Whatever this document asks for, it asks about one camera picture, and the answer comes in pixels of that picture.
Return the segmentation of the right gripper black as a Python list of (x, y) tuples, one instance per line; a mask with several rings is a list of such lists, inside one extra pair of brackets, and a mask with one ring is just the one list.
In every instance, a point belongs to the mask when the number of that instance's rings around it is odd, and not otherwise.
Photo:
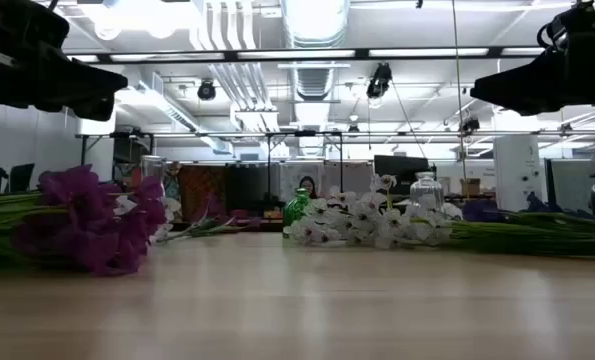
[(474, 82), (470, 96), (532, 116), (565, 106), (595, 106), (595, 7), (577, 1), (537, 33), (544, 52), (532, 62)]

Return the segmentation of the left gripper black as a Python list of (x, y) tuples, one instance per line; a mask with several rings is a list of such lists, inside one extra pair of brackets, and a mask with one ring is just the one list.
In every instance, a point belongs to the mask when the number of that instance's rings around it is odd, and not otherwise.
[(114, 94), (128, 80), (64, 58), (61, 47), (70, 26), (55, 6), (0, 0), (0, 104), (45, 112), (68, 108), (79, 118), (107, 122)]

